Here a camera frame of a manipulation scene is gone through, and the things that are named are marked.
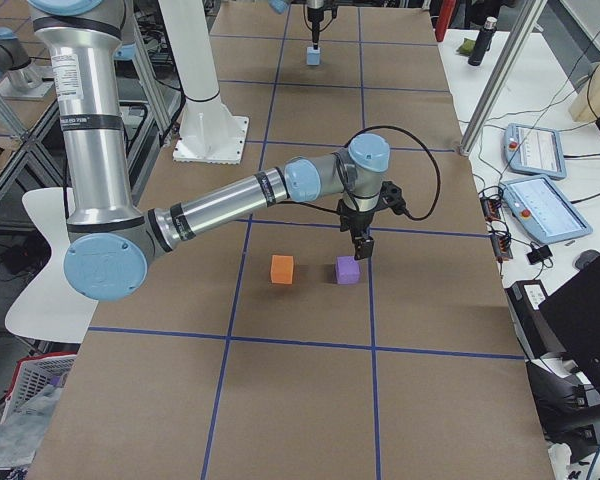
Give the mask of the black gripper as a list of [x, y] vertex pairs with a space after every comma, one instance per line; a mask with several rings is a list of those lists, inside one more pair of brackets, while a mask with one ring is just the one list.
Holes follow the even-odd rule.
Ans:
[[336, 212], [340, 220], [340, 231], [349, 232], [354, 243], [354, 258], [371, 258], [374, 250], [374, 239], [369, 234], [369, 227], [374, 215], [378, 211], [390, 208], [395, 215], [406, 212], [406, 201], [402, 195], [402, 189], [391, 181], [383, 181], [379, 195], [371, 201], [371, 208], [363, 210], [361, 201], [358, 208], [346, 204], [344, 194], [338, 201]]
[[[307, 3], [305, 5], [305, 20], [307, 27], [311, 30], [311, 45], [313, 49], [319, 48], [321, 31], [326, 29], [336, 19], [335, 3]], [[326, 13], [329, 12], [331, 19], [322, 27]]]

